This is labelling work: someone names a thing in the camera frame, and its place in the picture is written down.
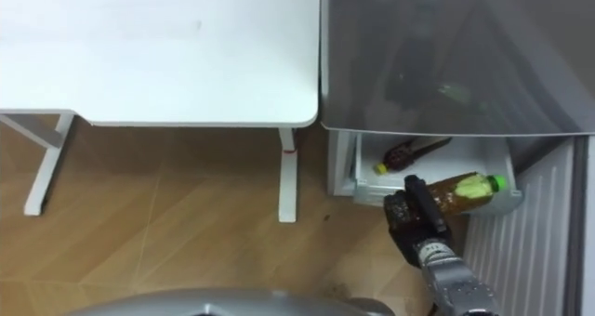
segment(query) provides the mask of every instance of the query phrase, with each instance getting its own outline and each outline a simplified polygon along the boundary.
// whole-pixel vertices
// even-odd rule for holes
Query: refrigerator drawer
[[[457,137],[446,146],[429,153],[404,171],[378,175],[374,166],[384,153],[409,136],[360,133],[355,145],[355,192],[358,204],[382,205],[384,196],[402,189],[403,179],[415,174],[433,183],[468,172],[507,177],[509,189],[497,193],[490,204],[473,210],[474,215],[501,215],[514,210],[522,201],[505,138]]]

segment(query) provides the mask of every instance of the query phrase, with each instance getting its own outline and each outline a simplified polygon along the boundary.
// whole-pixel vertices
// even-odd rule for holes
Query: small brown bottle
[[[389,171],[399,172],[412,165],[416,159],[448,144],[450,137],[419,137],[407,140],[384,154],[382,163],[374,166],[379,175]]]

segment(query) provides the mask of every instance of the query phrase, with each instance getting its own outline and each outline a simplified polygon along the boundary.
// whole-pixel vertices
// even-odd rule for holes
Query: white table
[[[293,132],[318,111],[319,0],[0,0],[0,120],[45,146],[39,215],[73,116],[108,126],[276,127],[279,219]],[[60,113],[47,129],[35,113]]]

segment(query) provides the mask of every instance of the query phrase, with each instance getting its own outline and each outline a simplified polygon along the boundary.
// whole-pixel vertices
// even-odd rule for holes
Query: refrigerator door
[[[494,287],[504,315],[580,315],[588,303],[583,256],[595,250],[585,253],[582,242],[587,147],[587,138],[566,140],[518,176],[524,202],[517,210],[469,222],[465,260]]]
[[[592,0],[323,0],[323,123],[595,133]]]

